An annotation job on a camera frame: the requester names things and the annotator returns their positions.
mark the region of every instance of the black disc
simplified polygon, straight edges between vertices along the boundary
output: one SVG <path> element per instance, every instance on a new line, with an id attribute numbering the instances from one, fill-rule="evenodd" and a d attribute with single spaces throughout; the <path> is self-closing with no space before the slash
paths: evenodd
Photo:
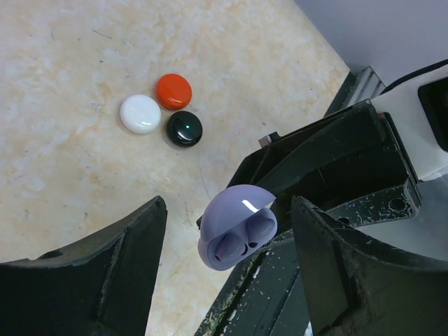
<path id="1" fill-rule="evenodd" d="M 167 133 L 177 146 L 191 147 L 202 138 L 202 124 L 191 112 L 175 112 L 168 120 Z"/>

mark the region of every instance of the red disc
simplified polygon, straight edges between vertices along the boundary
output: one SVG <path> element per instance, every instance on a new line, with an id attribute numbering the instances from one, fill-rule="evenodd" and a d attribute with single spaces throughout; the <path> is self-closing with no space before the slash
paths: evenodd
<path id="1" fill-rule="evenodd" d="M 162 76 L 155 90 L 160 104 L 169 110 L 183 109 L 193 96 L 189 82 L 177 73 Z"/>

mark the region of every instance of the marble surface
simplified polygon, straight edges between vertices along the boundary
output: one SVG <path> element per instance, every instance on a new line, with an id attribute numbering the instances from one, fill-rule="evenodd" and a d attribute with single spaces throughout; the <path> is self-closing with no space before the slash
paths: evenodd
<path id="1" fill-rule="evenodd" d="M 195 220 L 273 131 L 319 119 L 348 69 L 293 0 L 0 0 L 0 262 L 37 258 L 155 195 L 167 233 L 147 335 L 192 335 L 229 272 Z M 194 148 L 131 134 L 120 103 L 193 87 Z M 170 112 L 162 111 L 162 122 Z"/>

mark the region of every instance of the lavender earbud case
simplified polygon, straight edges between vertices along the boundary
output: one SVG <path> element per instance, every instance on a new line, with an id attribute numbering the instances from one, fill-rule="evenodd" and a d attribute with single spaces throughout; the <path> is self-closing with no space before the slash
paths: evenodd
<path id="1" fill-rule="evenodd" d="M 277 219 L 267 208 L 275 200 L 255 185 L 234 185 L 205 209 L 197 249 L 214 270 L 227 270 L 257 251 L 277 233 Z"/>

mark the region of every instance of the white button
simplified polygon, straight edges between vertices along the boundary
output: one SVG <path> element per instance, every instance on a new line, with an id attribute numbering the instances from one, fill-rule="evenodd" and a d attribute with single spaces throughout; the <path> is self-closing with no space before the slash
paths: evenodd
<path id="1" fill-rule="evenodd" d="M 120 117 L 129 131 L 146 134 L 157 128 L 162 114 L 154 99 L 143 94 L 134 94 L 121 104 Z"/>

